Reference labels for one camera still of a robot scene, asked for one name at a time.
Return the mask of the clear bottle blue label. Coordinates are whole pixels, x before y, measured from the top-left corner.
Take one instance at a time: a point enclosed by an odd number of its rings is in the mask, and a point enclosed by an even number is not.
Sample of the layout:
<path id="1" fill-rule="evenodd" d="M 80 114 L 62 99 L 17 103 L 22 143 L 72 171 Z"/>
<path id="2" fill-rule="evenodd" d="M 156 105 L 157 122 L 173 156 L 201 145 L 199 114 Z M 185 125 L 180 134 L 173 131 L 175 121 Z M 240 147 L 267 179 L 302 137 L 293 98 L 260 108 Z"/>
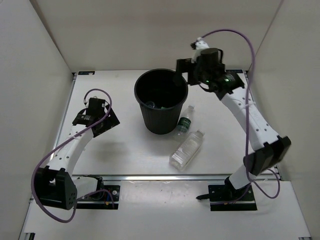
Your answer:
<path id="1" fill-rule="evenodd" d="M 156 102 L 151 101 L 151 100 L 147 101 L 147 102 L 145 103 L 145 105 L 146 105 L 147 107 L 149 107 L 149 108 L 152 108 L 152 109 L 158 109 L 158 108 L 159 108 L 158 105 L 156 104 Z"/>

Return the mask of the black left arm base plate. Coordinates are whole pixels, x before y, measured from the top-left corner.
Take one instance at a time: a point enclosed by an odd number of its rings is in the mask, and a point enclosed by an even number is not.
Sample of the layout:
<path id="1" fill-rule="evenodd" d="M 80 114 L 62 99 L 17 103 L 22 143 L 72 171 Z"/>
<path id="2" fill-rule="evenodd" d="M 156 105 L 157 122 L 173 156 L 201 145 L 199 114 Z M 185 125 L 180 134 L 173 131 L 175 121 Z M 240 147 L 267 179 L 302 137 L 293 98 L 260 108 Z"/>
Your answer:
<path id="1" fill-rule="evenodd" d="M 87 196 L 78 201 L 78 210 L 117 210 L 119 208 L 121 184 L 119 181 L 104 181 L 107 192 Z"/>

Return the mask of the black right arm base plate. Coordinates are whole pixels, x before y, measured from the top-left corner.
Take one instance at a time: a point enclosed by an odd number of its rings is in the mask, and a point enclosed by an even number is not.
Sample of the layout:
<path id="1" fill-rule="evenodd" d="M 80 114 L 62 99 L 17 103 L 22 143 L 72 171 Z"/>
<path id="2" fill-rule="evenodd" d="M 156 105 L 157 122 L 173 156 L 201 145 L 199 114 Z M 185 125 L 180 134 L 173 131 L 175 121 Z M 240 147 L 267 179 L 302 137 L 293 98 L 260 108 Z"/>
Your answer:
<path id="1" fill-rule="evenodd" d="M 252 186 L 233 189 L 230 184 L 208 185 L 208 193 L 196 197 L 199 201 L 209 200 L 211 212 L 257 211 Z"/>

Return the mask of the clear bottle dark green label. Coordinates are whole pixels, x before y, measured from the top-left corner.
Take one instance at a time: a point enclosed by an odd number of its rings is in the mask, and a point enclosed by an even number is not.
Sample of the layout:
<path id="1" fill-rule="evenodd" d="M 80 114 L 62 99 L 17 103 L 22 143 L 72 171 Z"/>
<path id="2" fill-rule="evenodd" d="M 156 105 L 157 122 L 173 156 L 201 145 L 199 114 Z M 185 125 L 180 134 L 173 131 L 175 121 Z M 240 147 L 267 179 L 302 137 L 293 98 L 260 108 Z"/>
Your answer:
<path id="1" fill-rule="evenodd" d="M 185 134 L 188 133 L 191 124 L 193 122 L 195 106 L 189 105 L 181 114 L 178 123 L 175 128 L 174 135 L 177 138 L 183 137 Z"/>

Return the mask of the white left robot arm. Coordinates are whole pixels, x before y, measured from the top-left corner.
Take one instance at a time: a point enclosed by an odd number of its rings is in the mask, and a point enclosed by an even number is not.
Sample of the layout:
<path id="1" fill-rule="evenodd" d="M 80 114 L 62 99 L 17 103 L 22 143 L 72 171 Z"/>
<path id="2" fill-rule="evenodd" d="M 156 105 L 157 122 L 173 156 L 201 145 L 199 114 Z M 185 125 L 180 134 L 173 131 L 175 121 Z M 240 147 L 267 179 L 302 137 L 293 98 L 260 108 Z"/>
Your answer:
<path id="1" fill-rule="evenodd" d="M 93 200 L 100 200 L 105 194 L 102 178 L 85 175 L 72 180 L 74 168 L 86 145 L 99 135 L 120 124 L 114 111 L 101 123 L 81 132 L 86 127 L 99 121 L 105 115 L 88 115 L 81 110 L 72 122 L 66 145 L 54 153 L 53 159 L 44 167 L 38 168 L 34 178 L 34 190 L 37 203 L 43 206 L 70 210 L 79 198 L 89 195 Z"/>

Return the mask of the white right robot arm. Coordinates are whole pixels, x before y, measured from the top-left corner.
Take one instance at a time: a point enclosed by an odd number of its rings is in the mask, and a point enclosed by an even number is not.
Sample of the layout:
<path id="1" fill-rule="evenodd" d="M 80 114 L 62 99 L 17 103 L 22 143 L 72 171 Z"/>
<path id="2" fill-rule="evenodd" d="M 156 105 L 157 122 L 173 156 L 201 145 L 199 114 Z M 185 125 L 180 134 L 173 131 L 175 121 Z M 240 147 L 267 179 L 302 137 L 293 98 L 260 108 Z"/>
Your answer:
<path id="1" fill-rule="evenodd" d="M 207 85 L 205 92 L 215 93 L 245 131 L 246 147 L 253 152 L 245 153 L 243 165 L 227 178 L 224 188 L 226 197 L 236 200 L 258 175 L 283 160 L 292 142 L 269 125 L 252 100 L 249 84 L 237 72 L 226 70 L 222 58 L 221 49 L 207 48 L 196 59 L 178 59 L 173 81 L 179 85 L 179 77 L 187 73 L 188 85 Z"/>

